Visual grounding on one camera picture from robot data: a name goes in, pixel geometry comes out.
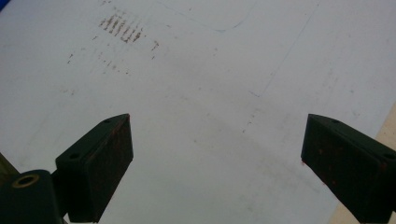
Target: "white surface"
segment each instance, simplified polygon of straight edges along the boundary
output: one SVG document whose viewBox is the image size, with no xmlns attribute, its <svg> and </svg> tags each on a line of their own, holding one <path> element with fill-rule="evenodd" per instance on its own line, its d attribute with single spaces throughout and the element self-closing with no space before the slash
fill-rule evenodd
<svg viewBox="0 0 396 224">
<path fill-rule="evenodd" d="M 336 200 L 300 159 L 306 116 L 375 136 L 396 100 L 395 11 L 12 0 L 0 13 L 0 150 L 22 172 L 54 171 L 99 121 L 130 113 L 134 161 L 101 223 L 327 223 Z"/>
</svg>

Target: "screw hole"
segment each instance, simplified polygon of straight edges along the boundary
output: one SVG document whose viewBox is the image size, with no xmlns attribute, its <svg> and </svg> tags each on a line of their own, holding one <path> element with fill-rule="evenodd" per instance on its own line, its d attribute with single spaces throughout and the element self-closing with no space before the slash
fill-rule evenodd
<svg viewBox="0 0 396 224">
<path fill-rule="evenodd" d="M 25 175 L 12 183 L 14 189 L 23 189 L 37 182 L 39 175 Z"/>
<path fill-rule="evenodd" d="M 393 155 L 393 154 L 390 154 L 390 153 L 384 154 L 384 157 L 387 158 L 387 159 L 390 159 L 390 160 L 396 159 L 396 156 Z"/>
<path fill-rule="evenodd" d="M 70 160 L 75 160 L 75 159 L 77 159 L 79 157 L 79 154 L 78 153 L 73 153 L 73 154 L 71 154 L 70 155 Z"/>
</svg>

